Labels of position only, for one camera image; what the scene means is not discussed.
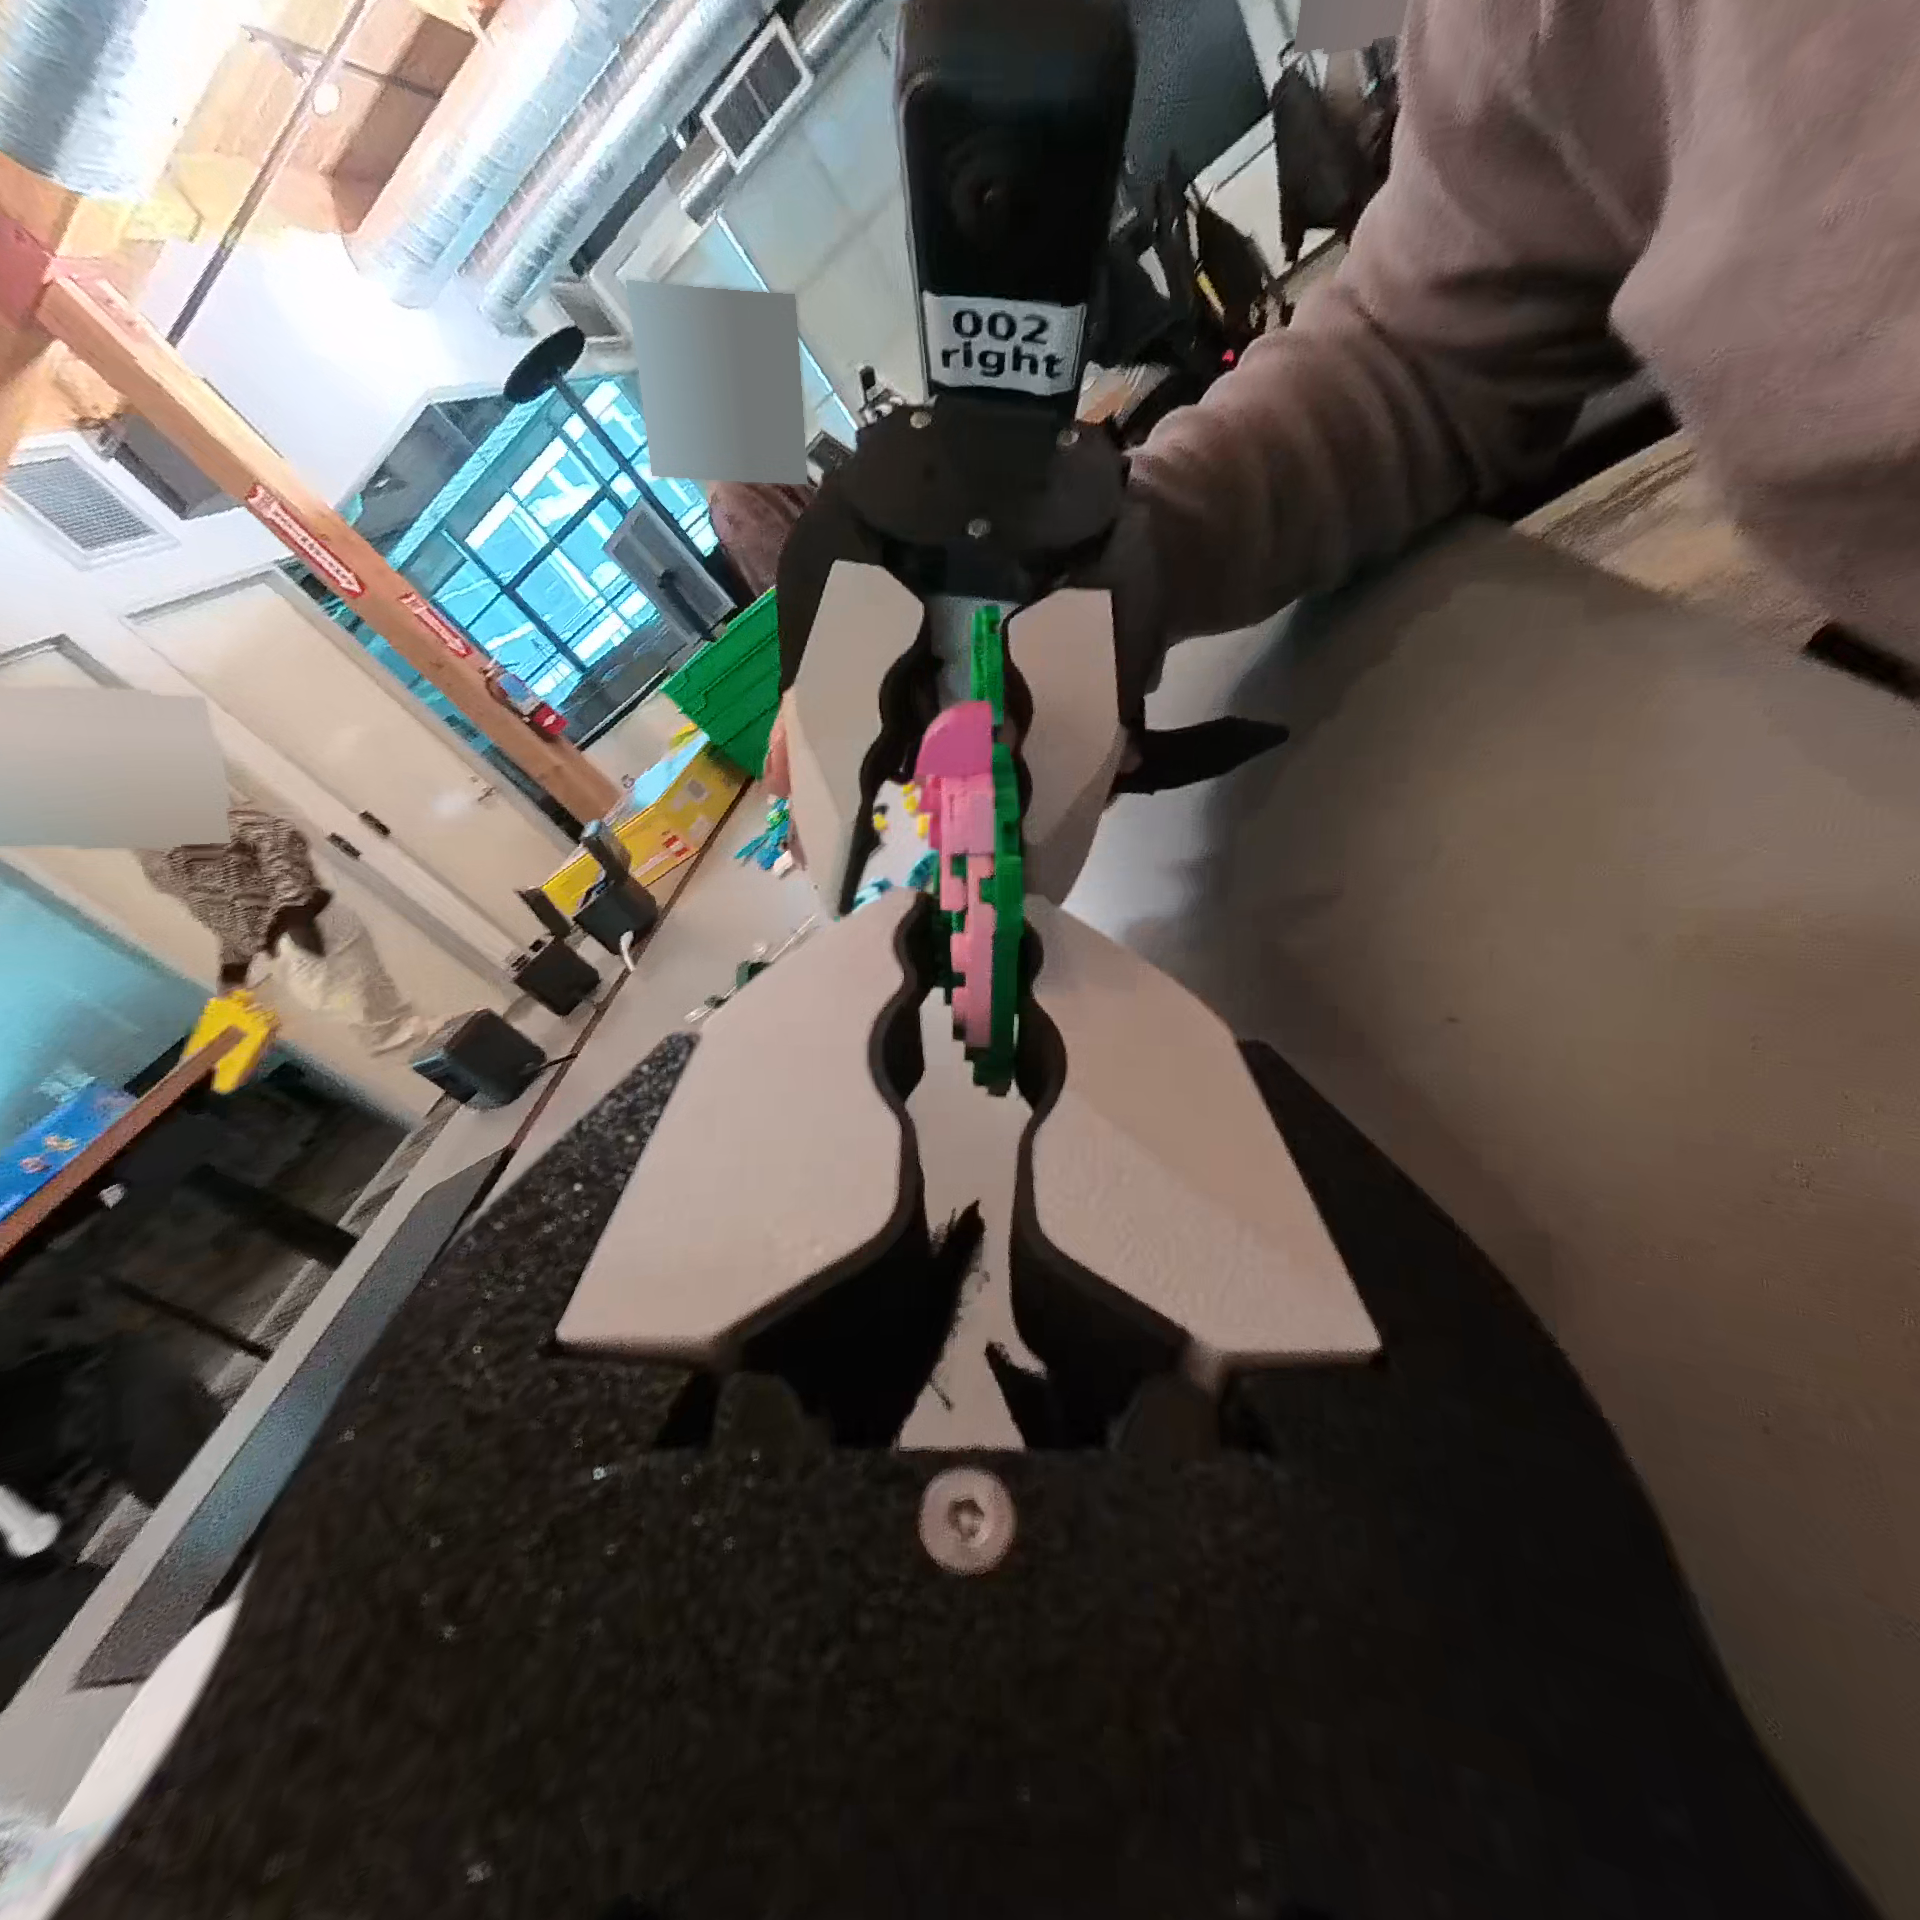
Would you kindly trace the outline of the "white ceiling vent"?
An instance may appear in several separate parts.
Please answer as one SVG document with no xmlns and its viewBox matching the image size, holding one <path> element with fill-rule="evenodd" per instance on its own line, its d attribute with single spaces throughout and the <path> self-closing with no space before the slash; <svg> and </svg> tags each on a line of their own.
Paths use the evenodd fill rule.
<svg viewBox="0 0 1920 1920">
<path fill-rule="evenodd" d="M 814 70 L 788 24 L 772 15 L 699 110 L 703 130 L 740 175 L 812 91 Z"/>
</svg>

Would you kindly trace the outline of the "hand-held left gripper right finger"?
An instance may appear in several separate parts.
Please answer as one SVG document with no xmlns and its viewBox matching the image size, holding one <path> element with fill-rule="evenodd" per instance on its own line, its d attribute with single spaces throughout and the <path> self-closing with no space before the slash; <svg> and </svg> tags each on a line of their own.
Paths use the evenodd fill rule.
<svg viewBox="0 0 1920 1920">
<path fill-rule="evenodd" d="M 1047 1255 L 1145 1311 L 1188 1377 L 1368 1361 L 1376 1322 L 1235 1034 L 1180 982 L 1054 904 L 1030 909 L 1023 1175 Z"/>
</svg>

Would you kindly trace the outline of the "stack of green lego baseplates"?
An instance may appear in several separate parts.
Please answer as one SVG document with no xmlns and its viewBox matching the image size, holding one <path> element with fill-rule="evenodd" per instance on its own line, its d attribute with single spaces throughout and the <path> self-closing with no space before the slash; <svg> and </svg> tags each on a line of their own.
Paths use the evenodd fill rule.
<svg viewBox="0 0 1920 1920">
<path fill-rule="evenodd" d="M 663 698 L 705 735 L 712 752 L 744 778 L 760 778 L 781 699 L 777 591 L 694 649 L 663 681 Z"/>
</svg>

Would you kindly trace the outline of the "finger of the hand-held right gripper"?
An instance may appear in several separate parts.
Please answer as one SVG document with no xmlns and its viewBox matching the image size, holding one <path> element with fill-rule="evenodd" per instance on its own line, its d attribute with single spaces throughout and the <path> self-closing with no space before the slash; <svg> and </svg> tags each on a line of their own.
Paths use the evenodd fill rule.
<svg viewBox="0 0 1920 1920">
<path fill-rule="evenodd" d="M 900 778 L 904 688 L 923 663 L 920 601 L 870 562 L 827 574 L 781 699 L 788 821 L 825 912 L 851 912 L 878 846 L 872 805 Z"/>
<path fill-rule="evenodd" d="M 1126 747 L 1113 600 L 1104 591 L 1051 592 L 1013 617 L 1008 655 L 1030 707 L 1016 752 L 1023 882 L 1061 905 L 1087 862 Z"/>
</svg>

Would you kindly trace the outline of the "person's grey sweater torso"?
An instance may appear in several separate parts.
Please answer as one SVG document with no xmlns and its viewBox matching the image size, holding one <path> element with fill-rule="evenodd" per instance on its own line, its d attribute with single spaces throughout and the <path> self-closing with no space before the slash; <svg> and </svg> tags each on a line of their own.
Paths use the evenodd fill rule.
<svg viewBox="0 0 1920 1920">
<path fill-rule="evenodd" d="M 1409 5 L 1325 299 L 1323 586 L 1561 447 L 1629 351 L 1739 535 L 1915 665 L 1915 5 Z"/>
</svg>

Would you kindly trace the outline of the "yellow lego box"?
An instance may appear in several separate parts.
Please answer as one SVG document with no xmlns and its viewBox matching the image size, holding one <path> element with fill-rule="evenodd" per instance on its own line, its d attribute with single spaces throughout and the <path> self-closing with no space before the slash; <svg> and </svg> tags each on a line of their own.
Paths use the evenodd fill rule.
<svg viewBox="0 0 1920 1920">
<path fill-rule="evenodd" d="M 664 901 L 678 887 L 676 873 L 703 850 L 744 787 L 744 774 L 709 735 L 685 727 L 668 754 L 628 782 L 622 807 L 603 827 L 631 877 Z"/>
</svg>

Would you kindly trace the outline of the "yellow plastic toy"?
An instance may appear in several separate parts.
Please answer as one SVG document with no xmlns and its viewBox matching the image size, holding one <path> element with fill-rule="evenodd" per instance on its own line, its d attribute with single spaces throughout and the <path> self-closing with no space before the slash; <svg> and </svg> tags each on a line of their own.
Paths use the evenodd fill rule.
<svg viewBox="0 0 1920 1920">
<path fill-rule="evenodd" d="M 204 1071 L 207 1094 L 225 1097 L 239 1090 L 272 1054 L 280 1021 L 246 987 L 207 999 L 182 1043 L 180 1066 Z"/>
</svg>

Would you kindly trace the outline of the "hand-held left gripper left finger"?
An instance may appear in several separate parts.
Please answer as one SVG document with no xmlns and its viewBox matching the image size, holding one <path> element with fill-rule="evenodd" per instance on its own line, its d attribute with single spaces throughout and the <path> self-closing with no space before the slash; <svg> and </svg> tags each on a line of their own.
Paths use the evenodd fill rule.
<svg viewBox="0 0 1920 1920">
<path fill-rule="evenodd" d="M 560 1314 L 564 1354 L 715 1365 L 892 1248 L 920 1197 L 920 895 L 709 1015 Z"/>
</svg>

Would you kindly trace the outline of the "scattered mixed-colour lego bricks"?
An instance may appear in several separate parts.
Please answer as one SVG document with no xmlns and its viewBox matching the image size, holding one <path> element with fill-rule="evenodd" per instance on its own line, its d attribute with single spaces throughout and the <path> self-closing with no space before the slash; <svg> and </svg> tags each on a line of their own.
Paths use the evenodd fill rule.
<svg viewBox="0 0 1920 1920">
<path fill-rule="evenodd" d="M 920 815 L 916 784 L 884 782 L 870 805 L 872 848 L 867 853 L 854 905 L 868 905 L 892 891 L 931 891 L 934 886 L 937 856 L 927 842 L 927 819 Z M 734 862 L 757 877 L 759 895 L 779 891 L 791 912 L 788 927 L 771 933 L 736 963 L 724 990 L 703 1001 L 705 1011 L 721 1006 L 744 990 L 760 973 L 779 966 L 799 949 L 822 925 L 825 911 L 812 895 L 809 879 L 799 871 L 799 850 L 788 819 L 787 800 L 767 800 L 759 830 L 734 853 Z"/>
</svg>

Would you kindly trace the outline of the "colourful toy box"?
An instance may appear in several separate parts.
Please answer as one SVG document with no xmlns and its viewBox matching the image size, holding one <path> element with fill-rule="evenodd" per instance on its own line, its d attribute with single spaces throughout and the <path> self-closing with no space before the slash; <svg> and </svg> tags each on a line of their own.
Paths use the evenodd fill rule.
<svg viewBox="0 0 1920 1920">
<path fill-rule="evenodd" d="M 88 1083 L 6 1144 L 1 1150 L 1 1218 L 23 1209 L 134 1104 L 136 1097 L 120 1089 Z"/>
</svg>

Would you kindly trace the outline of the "black round disc stand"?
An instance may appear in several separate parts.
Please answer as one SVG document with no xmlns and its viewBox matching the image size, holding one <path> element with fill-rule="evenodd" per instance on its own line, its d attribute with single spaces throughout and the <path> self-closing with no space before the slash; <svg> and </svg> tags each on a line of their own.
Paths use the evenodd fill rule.
<svg viewBox="0 0 1920 1920">
<path fill-rule="evenodd" d="M 597 445 L 611 457 L 613 466 L 632 483 L 637 497 L 649 497 L 649 481 L 569 387 L 569 376 L 584 357 L 584 351 L 588 337 L 583 327 L 563 325 L 549 331 L 507 373 L 501 387 L 501 398 L 509 406 L 533 406 L 542 398 L 560 401 L 563 409 L 567 409 L 588 439 Z"/>
</svg>

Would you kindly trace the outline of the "green and pink lego model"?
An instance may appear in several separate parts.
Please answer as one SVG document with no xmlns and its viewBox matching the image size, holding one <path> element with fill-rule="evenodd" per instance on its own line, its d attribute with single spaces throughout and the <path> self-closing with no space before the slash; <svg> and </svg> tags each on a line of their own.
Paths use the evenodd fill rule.
<svg viewBox="0 0 1920 1920">
<path fill-rule="evenodd" d="M 1022 744 L 1035 711 L 1011 627 L 1013 613 L 992 600 L 934 603 L 937 705 L 909 767 L 931 858 L 933 975 L 972 1079 L 995 1097 L 1016 1079 L 1030 787 Z"/>
</svg>

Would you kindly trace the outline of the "silver ventilation duct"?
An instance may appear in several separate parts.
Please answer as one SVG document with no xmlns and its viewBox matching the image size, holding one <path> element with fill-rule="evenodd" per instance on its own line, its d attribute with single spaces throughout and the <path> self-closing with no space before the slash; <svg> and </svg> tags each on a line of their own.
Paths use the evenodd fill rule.
<svg viewBox="0 0 1920 1920">
<path fill-rule="evenodd" d="M 699 110 L 779 15 L 812 91 L 736 175 Z M 620 306 L 623 271 L 688 273 L 709 233 L 799 296 L 803 327 L 841 376 L 904 325 L 903 191 L 887 86 L 897 5 L 649 5 L 560 137 L 512 193 L 462 278 L 504 337 L 575 289 Z"/>
<path fill-rule="evenodd" d="M 1 155 L 141 201 L 239 34 L 238 3 L 4 3 Z"/>
<path fill-rule="evenodd" d="M 437 302 L 647 3 L 503 3 L 348 239 L 358 278 L 403 310 Z"/>
</svg>

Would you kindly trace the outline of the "wooden ceiling beam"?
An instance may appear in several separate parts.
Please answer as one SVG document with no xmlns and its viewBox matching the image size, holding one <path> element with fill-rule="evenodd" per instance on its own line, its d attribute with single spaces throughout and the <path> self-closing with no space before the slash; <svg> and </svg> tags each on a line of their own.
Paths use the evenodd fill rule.
<svg viewBox="0 0 1920 1920">
<path fill-rule="evenodd" d="M 491 659 L 206 385 L 94 262 L 56 256 L 4 221 L 1 263 L 6 322 L 67 347 L 111 387 L 557 807 L 584 826 L 611 817 L 620 782 L 509 707 Z"/>
</svg>

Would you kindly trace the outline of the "person's right forearm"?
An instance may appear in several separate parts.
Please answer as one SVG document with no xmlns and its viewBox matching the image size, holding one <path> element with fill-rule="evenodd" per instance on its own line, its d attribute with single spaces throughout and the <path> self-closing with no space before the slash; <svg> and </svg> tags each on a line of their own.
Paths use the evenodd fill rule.
<svg viewBox="0 0 1920 1920">
<path fill-rule="evenodd" d="M 1275 338 L 1168 417 L 1126 475 L 1113 561 L 1120 686 L 1445 520 L 1541 481 L 1620 376 L 1605 231 L 1404 224 L 1368 209 Z"/>
</svg>

